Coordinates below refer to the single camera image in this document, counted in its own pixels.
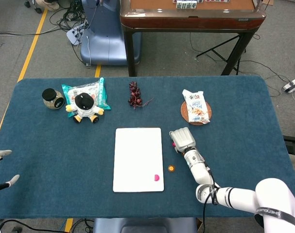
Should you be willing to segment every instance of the glass jar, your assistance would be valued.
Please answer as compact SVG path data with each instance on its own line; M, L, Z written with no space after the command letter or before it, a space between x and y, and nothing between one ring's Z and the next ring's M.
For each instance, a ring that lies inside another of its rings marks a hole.
M50 109L59 109L64 104L63 95L52 88L44 90L41 96L44 99L44 104Z

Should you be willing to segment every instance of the cookie package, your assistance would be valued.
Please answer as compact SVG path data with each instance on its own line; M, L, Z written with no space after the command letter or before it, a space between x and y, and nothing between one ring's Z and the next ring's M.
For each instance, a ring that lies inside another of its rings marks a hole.
M209 114L204 98L204 92L198 91L192 93L184 89L182 94L187 105L188 121L201 122L203 124L209 123Z

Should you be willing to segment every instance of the white cutting board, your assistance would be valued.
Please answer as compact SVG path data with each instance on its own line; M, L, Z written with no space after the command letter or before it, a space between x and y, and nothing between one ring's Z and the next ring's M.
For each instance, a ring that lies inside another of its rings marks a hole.
M113 191L163 190L161 129L116 129Z

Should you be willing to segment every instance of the bag of chips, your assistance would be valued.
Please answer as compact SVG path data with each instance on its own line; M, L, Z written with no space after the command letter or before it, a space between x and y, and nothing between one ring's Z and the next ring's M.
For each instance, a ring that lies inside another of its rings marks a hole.
M81 93L87 93L94 99L94 105L110 110L111 108L107 105L107 94L104 87L104 78L100 78L99 81L94 83L88 83L82 86L67 86L62 84L64 96L67 104L75 104L75 97ZM68 117L72 117L77 114L77 111L70 112Z
M209 114L204 98L204 92L198 91L192 93L184 89L182 94L187 105L188 121L201 122L203 124L209 123Z

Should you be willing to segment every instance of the plush penguin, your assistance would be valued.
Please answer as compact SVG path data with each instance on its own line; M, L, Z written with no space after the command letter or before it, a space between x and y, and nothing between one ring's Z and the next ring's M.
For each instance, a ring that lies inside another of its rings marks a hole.
M104 109L94 105L93 98L87 93L81 93L75 97L75 104L66 105L67 112L77 110L77 114L73 117L76 123L80 123L83 117L88 117L92 123L99 120L96 113L103 115Z

